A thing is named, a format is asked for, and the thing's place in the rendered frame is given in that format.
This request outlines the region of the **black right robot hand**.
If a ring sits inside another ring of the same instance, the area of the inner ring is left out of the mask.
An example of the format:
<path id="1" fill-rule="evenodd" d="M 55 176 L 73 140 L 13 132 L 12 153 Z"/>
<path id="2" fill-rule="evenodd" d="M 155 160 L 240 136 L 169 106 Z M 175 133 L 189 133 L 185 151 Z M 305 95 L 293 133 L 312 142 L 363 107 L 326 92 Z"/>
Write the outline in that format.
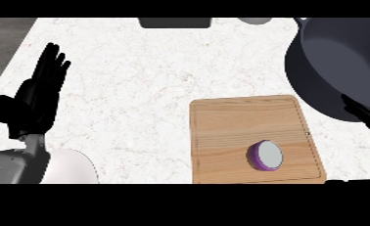
<path id="1" fill-rule="evenodd" d="M 357 116 L 357 118 L 370 128 L 370 110 L 358 102 L 355 102 L 345 94 L 340 95 L 340 98 L 345 104 L 343 109 Z"/>

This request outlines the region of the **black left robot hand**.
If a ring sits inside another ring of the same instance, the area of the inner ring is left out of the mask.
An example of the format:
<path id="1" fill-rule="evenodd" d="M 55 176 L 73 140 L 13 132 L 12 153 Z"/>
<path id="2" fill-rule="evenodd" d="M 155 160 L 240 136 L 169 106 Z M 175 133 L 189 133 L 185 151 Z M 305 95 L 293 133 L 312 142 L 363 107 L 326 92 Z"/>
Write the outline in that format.
<path id="1" fill-rule="evenodd" d="M 70 65 L 59 46 L 49 43 L 15 97 L 0 95 L 0 122 L 7 125 L 10 139 L 44 134 L 52 128 Z"/>

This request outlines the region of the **dark grey pot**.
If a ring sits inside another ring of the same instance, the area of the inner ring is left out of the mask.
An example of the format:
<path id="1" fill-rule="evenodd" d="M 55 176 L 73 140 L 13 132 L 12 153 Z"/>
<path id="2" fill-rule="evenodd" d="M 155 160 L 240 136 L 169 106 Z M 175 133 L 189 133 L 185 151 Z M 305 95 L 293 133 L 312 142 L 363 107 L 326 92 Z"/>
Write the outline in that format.
<path id="1" fill-rule="evenodd" d="M 298 33 L 284 55 L 292 88 L 321 114 L 360 122 L 340 95 L 370 110 L 370 18 L 293 20 Z"/>

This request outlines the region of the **wooden cutting board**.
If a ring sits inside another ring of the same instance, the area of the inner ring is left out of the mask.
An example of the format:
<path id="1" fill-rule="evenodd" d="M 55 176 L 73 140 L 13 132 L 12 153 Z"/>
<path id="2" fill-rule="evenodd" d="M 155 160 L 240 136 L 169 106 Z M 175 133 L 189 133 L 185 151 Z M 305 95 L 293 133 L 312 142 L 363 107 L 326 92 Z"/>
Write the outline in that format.
<path id="1" fill-rule="evenodd" d="M 192 182 L 323 183 L 327 174 L 298 100 L 290 95 L 195 100 L 189 105 Z M 263 140 L 283 153 L 278 170 L 247 160 Z"/>

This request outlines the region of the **grey round object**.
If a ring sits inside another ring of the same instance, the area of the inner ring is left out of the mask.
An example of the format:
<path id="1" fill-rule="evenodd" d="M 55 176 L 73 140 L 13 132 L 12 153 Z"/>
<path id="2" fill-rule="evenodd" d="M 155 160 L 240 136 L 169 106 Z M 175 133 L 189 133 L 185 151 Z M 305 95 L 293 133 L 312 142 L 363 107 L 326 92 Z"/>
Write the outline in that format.
<path id="1" fill-rule="evenodd" d="M 265 24 L 271 21 L 272 18 L 238 18 L 244 23 L 252 25 Z"/>

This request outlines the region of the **dark grey rectangular appliance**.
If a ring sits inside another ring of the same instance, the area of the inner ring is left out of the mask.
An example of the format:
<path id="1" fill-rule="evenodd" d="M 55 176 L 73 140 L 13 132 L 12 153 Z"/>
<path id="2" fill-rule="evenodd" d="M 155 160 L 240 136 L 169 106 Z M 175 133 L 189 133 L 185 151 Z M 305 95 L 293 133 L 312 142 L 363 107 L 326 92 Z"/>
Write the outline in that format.
<path id="1" fill-rule="evenodd" d="M 139 18 L 142 28 L 209 28 L 210 18 Z"/>

